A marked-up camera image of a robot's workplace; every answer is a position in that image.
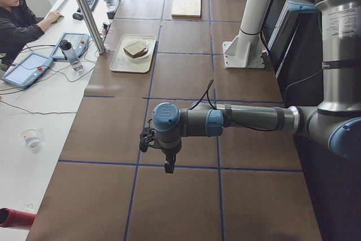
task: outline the label on robot arm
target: label on robot arm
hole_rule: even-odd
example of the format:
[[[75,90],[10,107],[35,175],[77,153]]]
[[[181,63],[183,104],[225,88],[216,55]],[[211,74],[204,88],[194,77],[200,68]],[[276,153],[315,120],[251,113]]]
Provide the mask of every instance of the label on robot arm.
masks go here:
[[[329,11],[323,20],[322,40],[345,37],[361,33],[361,7],[342,11]]]

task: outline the red cylinder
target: red cylinder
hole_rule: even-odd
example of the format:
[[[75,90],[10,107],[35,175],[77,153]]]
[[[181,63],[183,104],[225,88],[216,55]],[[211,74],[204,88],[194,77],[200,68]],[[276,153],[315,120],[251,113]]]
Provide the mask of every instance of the red cylinder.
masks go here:
[[[35,220],[35,214],[1,208],[0,209],[0,227],[7,227],[20,230],[30,230]]]

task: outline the white table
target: white table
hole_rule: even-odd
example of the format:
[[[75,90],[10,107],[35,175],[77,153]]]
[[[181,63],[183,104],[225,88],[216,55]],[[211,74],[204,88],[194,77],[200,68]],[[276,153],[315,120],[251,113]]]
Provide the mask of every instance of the white table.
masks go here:
[[[29,43],[28,46],[54,45],[63,32],[89,33],[84,20],[78,21],[72,18],[77,7],[76,0],[68,0],[60,10],[65,18],[51,26],[40,39]],[[102,22],[109,22],[106,4],[102,0],[99,0],[93,16],[99,29]],[[34,47],[33,50],[39,54],[49,55],[52,48]],[[24,50],[15,62],[24,58],[29,52],[29,50]],[[54,63],[51,69],[55,71],[62,69],[61,71],[71,81],[88,73],[75,82],[69,82],[61,73],[53,75],[54,72],[48,70],[39,79],[40,82],[30,88],[18,93],[3,95],[18,89],[4,91],[12,86],[0,81],[1,101],[31,112],[76,112],[97,58],[96,47],[91,43],[87,54],[81,58],[82,71],[74,71],[66,62]],[[0,103],[0,172],[2,179],[0,208],[7,207],[34,213],[38,211],[74,117],[74,113],[30,114]],[[28,129],[34,129],[39,135],[41,139],[39,146],[29,148],[23,141],[21,133]],[[0,240],[24,241],[27,235],[28,231],[26,230],[0,228]]]

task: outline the hand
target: hand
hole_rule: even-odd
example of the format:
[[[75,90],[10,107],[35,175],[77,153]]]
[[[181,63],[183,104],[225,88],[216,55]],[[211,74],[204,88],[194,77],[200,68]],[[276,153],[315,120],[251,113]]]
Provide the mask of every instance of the hand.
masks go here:
[[[50,11],[48,15],[44,18],[44,20],[54,22],[59,18],[60,15],[61,13],[59,11]]]

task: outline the clear plastic bottle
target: clear plastic bottle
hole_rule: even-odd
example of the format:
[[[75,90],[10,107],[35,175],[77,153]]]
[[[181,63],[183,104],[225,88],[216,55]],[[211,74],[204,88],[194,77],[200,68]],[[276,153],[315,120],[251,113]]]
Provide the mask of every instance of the clear plastic bottle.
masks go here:
[[[75,71],[80,71],[83,68],[77,54],[75,53],[73,46],[67,40],[62,40],[59,44],[61,51],[67,61],[70,62],[71,66]]]

